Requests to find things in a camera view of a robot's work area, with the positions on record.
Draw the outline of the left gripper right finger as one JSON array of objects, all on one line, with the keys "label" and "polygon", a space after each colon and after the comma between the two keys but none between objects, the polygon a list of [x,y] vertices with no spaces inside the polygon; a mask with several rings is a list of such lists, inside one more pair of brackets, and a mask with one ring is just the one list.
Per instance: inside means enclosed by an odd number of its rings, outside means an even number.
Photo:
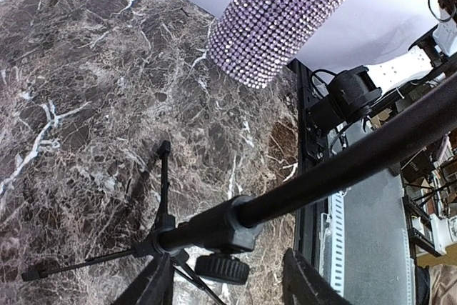
[{"label": "left gripper right finger", "polygon": [[283,256],[282,290],[285,305],[350,304],[326,282],[299,251],[292,248],[288,248]]}]

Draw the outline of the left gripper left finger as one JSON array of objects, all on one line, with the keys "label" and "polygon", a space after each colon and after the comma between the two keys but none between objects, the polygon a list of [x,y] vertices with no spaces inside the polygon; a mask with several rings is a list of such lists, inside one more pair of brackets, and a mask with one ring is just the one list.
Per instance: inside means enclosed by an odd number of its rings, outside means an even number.
[{"label": "left gripper left finger", "polygon": [[113,305],[172,304],[174,270],[168,254],[156,257],[115,299]]}]

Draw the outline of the black shock mount tripod stand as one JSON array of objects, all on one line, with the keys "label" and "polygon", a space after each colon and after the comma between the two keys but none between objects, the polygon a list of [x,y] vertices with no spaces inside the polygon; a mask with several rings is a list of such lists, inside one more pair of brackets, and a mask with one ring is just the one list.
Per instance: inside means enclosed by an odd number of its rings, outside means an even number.
[{"label": "black shock mount tripod stand", "polygon": [[238,255],[254,250],[263,223],[357,184],[437,140],[455,128],[455,108],[456,78],[450,76],[395,119],[303,175],[256,198],[229,199],[183,224],[168,212],[171,145],[164,141],[159,149],[161,199],[150,233],[130,249],[87,259],[85,265],[168,254],[174,277],[182,276],[220,304],[208,281],[246,283],[249,267]]}]

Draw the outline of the silver glitter microphone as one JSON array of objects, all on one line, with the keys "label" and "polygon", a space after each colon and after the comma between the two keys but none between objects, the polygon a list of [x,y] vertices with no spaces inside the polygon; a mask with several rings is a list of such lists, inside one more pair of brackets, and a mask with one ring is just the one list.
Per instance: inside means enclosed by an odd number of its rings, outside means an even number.
[{"label": "silver glitter microphone", "polygon": [[345,0],[230,0],[208,57],[242,84],[265,88]]}]

